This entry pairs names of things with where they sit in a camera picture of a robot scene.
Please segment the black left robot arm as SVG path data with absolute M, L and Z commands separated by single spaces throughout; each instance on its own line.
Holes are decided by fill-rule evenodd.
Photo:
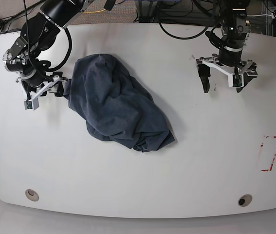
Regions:
M 222 37 L 219 38 L 213 30 L 205 33 L 219 53 L 196 60 L 196 67 L 205 93 L 208 93 L 210 89 L 209 79 L 212 68 L 225 74 L 228 78 L 228 86 L 236 88 L 238 93 L 258 77 L 257 64 L 252 60 L 241 60 L 245 41 L 250 32 L 250 22 L 246 11 L 249 3 L 249 0 L 221 0 L 219 3 L 218 24 L 221 25 Z

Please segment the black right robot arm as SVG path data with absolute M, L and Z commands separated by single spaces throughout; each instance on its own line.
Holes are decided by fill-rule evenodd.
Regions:
M 26 109 L 34 109 L 34 102 L 39 96 L 45 96 L 50 88 L 55 89 L 55 96 L 63 95 L 62 83 L 66 78 L 60 68 L 67 62 L 73 47 L 67 26 L 91 4 L 91 0 L 46 1 L 39 13 L 26 19 L 20 36 L 3 55 L 6 70 L 18 74 L 17 82 L 21 84 Z M 50 61 L 37 57 L 54 44 L 61 29 L 68 38 L 68 51 L 62 62 L 52 67 Z

